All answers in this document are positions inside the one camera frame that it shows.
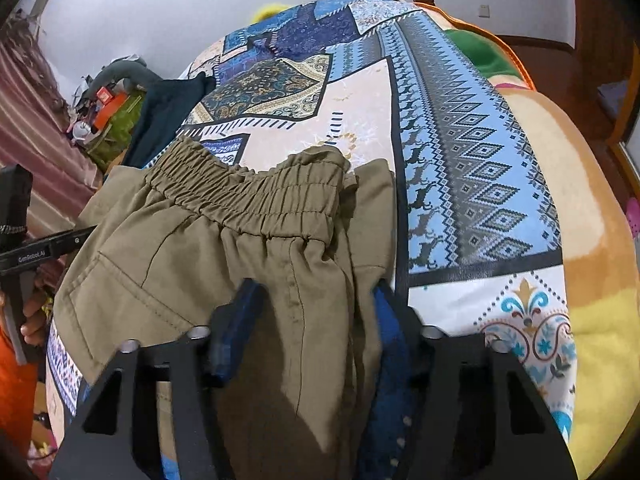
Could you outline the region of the person left hand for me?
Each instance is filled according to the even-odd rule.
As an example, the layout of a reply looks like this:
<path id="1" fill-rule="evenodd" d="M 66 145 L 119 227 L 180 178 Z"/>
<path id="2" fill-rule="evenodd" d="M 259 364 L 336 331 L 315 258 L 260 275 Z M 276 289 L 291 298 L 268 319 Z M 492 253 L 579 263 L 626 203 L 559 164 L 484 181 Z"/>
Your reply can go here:
<path id="1" fill-rule="evenodd" d="M 36 288 L 24 304 L 23 313 L 26 321 L 20 328 L 26 344 L 33 347 L 42 347 L 46 341 L 48 318 L 43 307 L 48 302 L 47 294 L 40 288 Z"/>

